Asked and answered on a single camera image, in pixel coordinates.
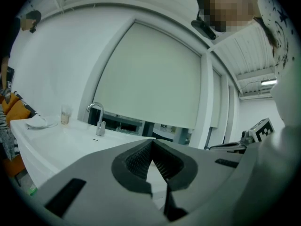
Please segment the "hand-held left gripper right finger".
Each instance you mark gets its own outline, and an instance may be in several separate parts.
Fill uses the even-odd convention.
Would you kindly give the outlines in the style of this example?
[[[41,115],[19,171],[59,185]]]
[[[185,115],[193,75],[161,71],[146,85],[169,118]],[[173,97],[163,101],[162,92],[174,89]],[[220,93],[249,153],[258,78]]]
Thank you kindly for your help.
[[[166,191],[161,212],[150,214],[151,222],[234,222],[237,200],[226,185],[241,155],[200,150],[152,140],[150,160],[164,180],[152,191]]]

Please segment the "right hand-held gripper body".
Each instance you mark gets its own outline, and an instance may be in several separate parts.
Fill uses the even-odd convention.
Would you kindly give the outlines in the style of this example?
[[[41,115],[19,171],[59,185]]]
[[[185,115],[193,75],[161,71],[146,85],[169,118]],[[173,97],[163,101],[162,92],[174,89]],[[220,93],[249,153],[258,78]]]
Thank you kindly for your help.
[[[274,128],[269,118],[259,121],[249,130],[245,130],[241,134],[241,143],[248,146],[252,143],[263,141],[269,134],[274,132]]]

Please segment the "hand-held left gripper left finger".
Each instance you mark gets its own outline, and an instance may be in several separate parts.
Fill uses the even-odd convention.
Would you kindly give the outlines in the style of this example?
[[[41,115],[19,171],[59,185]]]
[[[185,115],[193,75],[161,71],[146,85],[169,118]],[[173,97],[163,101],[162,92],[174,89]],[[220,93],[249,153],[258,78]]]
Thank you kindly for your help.
[[[54,226],[164,226],[169,222],[149,194],[128,191],[115,179],[111,164],[116,156],[142,143],[135,141],[88,154],[63,169],[34,195],[39,214]],[[62,216],[50,201],[72,179],[85,182]]]

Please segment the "narrow white roller blind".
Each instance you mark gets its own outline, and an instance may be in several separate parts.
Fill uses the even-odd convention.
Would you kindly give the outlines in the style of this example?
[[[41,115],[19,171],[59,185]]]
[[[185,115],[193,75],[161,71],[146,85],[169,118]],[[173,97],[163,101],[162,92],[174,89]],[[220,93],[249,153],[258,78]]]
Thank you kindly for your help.
[[[218,128],[221,111],[221,77],[213,70],[213,108],[210,126]]]

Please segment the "chrome faucet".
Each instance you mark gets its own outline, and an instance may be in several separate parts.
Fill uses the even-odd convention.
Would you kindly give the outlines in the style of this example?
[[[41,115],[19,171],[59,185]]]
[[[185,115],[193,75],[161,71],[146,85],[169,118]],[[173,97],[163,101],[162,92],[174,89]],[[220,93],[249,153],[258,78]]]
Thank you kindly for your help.
[[[98,102],[93,102],[90,105],[87,106],[86,108],[86,112],[90,112],[90,110],[95,107],[98,106],[100,109],[100,115],[99,115],[99,120],[97,122],[97,127],[96,127],[96,135],[97,136],[103,136],[105,134],[105,126],[106,126],[106,122],[103,121],[103,113],[104,113],[104,107],[101,103]]]

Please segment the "white vanity cabinet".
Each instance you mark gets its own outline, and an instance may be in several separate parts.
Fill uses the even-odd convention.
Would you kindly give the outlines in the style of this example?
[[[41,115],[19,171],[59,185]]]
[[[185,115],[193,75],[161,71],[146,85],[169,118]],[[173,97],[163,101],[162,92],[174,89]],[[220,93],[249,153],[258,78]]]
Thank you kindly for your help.
[[[70,119],[67,125],[59,123],[42,129],[29,129],[28,122],[28,119],[13,120],[10,126],[37,188],[85,155],[146,139],[108,129],[98,136],[96,126],[76,119]]]

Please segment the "clear glass cup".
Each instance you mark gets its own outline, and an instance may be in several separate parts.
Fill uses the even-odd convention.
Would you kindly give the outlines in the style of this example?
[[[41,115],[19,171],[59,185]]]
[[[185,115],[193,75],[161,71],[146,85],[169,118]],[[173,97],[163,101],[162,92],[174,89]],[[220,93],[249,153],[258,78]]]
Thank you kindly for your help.
[[[61,124],[67,125],[72,114],[72,108],[69,105],[61,106]]]

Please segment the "white plate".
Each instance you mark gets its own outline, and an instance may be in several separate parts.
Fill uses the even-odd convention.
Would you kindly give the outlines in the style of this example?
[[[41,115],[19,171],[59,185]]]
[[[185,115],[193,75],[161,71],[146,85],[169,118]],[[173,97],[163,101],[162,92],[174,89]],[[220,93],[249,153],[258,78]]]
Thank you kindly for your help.
[[[40,116],[36,114],[32,118],[29,118],[25,122],[28,129],[45,129],[51,128],[58,124],[57,116]]]

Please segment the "orange sofa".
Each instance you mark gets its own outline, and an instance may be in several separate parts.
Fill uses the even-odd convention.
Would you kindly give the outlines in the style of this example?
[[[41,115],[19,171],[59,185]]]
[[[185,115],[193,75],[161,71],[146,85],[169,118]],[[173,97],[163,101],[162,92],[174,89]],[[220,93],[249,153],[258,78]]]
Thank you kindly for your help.
[[[25,165],[20,154],[17,157],[15,157],[12,161],[8,159],[3,159],[0,156],[0,163],[2,164],[4,171],[11,178],[17,176],[17,174],[19,174],[25,169]]]

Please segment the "white polka dot shirt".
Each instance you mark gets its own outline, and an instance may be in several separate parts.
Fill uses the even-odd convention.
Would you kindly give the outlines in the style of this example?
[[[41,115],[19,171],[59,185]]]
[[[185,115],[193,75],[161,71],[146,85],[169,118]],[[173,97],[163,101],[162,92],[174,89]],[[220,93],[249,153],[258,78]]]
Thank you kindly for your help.
[[[276,39],[276,85],[271,95],[286,126],[301,126],[301,40],[277,0],[258,0],[264,24]]]

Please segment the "wide white roller blind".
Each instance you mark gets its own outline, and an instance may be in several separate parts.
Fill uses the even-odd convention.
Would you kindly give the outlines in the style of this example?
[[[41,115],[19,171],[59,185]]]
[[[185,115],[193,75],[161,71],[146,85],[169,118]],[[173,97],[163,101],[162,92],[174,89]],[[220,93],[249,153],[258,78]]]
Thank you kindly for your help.
[[[172,37],[135,23],[107,62],[94,101],[108,113],[193,129],[200,85],[199,55]]]

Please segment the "black white striped blanket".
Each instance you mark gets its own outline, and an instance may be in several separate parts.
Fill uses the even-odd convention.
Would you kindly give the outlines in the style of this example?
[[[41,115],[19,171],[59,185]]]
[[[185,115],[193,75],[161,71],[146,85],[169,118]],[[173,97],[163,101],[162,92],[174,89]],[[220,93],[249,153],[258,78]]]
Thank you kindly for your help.
[[[18,100],[21,100],[24,106],[31,111],[29,118],[32,118],[37,114],[17,91],[11,94],[9,104],[7,104],[4,99],[0,99],[0,156],[3,159],[8,159],[10,161],[14,160],[14,158],[20,154],[20,150],[17,139],[10,128],[11,122],[8,124],[6,121],[6,115]]]

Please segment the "orange cushion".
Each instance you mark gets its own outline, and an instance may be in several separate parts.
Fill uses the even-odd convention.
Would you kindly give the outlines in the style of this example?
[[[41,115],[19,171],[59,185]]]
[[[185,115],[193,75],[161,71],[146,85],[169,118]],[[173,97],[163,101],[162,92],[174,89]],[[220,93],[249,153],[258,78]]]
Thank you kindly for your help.
[[[10,124],[12,120],[27,119],[29,118],[30,114],[31,111],[24,106],[21,100],[18,100],[7,113],[6,121],[8,124]]]

